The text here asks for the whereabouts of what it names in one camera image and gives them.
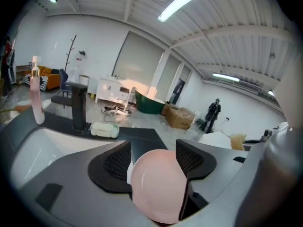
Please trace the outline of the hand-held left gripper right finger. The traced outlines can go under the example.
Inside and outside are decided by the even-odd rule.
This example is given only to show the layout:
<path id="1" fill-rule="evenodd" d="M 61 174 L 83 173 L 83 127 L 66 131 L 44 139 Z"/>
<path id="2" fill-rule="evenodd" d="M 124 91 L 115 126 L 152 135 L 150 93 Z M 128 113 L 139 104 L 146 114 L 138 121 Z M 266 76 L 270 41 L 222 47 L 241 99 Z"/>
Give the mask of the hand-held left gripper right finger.
<path id="1" fill-rule="evenodd" d="M 215 200 L 235 177 L 248 152 L 176 140 L 176 160 L 186 177 L 180 221 Z"/>

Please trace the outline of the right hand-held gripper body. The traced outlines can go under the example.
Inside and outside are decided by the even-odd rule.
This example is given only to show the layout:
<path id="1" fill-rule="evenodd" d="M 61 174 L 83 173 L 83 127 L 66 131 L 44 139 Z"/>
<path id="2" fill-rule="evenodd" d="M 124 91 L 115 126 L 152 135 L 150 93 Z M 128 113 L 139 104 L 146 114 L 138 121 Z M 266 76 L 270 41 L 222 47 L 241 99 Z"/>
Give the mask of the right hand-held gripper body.
<path id="1" fill-rule="evenodd" d="M 302 203 L 303 76 L 285 76 L 275 89 L 288 127 L 264 147 L 256 175 L 235 221 L 237 227 L 286 227 L 300 219 L 295 204 Z"/>

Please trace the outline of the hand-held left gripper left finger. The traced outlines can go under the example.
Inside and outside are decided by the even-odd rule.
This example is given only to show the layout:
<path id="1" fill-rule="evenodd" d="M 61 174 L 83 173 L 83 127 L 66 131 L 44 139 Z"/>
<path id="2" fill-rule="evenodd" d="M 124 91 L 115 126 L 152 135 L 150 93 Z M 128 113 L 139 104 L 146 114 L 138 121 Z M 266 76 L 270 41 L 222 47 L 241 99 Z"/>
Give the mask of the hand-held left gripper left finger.
<path id="1" fill-rule="evenodd" d="M 130 163 L 128 140 L 69 154 L 33 177 L 19 195 L 48 227 L 149 227 L 126 181 Z"/>

